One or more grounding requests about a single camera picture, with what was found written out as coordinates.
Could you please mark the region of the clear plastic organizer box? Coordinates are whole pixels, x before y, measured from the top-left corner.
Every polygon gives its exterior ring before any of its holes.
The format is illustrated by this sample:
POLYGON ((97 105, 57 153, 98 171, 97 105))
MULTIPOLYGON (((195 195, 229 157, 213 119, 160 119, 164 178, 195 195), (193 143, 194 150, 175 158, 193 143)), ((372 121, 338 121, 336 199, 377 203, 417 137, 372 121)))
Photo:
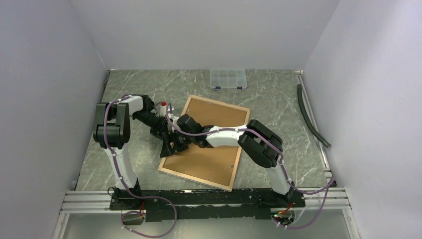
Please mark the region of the clear plastic organizer box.
POLYGON ((210 69, 210 87, 213 90, 247 88, 245 69, 210 69))

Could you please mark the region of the aluminium extrusion rail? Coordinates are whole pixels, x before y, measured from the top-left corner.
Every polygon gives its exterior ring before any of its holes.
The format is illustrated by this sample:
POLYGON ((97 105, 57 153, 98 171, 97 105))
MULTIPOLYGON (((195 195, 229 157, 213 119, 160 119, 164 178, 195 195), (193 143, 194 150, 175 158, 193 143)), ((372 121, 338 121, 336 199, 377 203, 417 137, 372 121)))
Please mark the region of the aluminium extrusion rail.
POLYGON ((65 214, 116 213, 110 207, 111 196, 107 191, 68 191, 61 206, 65 214))

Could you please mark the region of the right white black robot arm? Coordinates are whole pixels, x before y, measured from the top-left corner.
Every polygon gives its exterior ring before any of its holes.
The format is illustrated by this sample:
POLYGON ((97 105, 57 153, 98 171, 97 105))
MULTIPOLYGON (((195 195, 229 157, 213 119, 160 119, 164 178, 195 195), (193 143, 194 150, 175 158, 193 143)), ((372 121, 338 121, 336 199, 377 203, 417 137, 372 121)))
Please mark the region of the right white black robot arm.
POLYGON ((188 149, 189 144, 200 148, 221 146, 240 147, 258 166, 265 168, 278 206, 287 206, 293 200, 293 185, 284 168, 282 140, 260 121, 235 127, 202 126, 188 114, 177 119, 167 118, 160 138, 163 141, 160 156, 168 157, 188 149))

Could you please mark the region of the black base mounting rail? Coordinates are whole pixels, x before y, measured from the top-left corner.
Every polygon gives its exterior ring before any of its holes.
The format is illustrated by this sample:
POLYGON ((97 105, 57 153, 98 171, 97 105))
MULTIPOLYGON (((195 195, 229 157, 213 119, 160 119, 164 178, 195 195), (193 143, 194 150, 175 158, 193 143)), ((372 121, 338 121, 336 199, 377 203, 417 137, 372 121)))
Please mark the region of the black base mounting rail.
POLYGON ((306 205, 302 193, 290 191, 281 195, 271 188, 233 189, 230 192, 219 189, 140 190, 135 194, 138 198, 125 190, 115 189, 109 194, 109 209, 144 210, 147 222, 243 217, 269 220, 276 211, 306 205))

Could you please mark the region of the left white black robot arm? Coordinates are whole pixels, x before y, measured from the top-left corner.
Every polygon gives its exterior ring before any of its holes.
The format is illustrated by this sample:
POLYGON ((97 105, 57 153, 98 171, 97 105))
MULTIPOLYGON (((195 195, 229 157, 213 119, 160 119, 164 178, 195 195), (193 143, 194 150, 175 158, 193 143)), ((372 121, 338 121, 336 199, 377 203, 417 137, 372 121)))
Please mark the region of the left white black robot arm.
POLYGON ((153 133, 165 129, 166 102, 154 103, 148 95, 125 94, 111 102, 96 105, 93 139, 106 152, 115 177, 117 196, 130 209, 142 204, 139 180, 135 175, 128 152, 131 135, 130 119, 141 121, 153 133))

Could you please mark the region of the black foam tube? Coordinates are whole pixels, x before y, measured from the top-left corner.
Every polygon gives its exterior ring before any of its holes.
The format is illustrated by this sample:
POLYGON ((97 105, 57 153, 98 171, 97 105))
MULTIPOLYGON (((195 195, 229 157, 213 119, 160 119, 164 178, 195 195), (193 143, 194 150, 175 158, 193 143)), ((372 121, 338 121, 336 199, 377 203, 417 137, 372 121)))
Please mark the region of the black foam tube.
POLYGON ((304 119, 304 122, 310 132, 316 137, 316 139, 322 143, 322 145, 326 148, 330 148, 331 144, 318 132, 318 130, 314 127, 309 114, 307 112, 305 101, 304 101, 304 95, 303 95, 303 87, 301 84, 297 84, 297 98, 298 98, 298 105, 301 112, 301 115, 304 119))

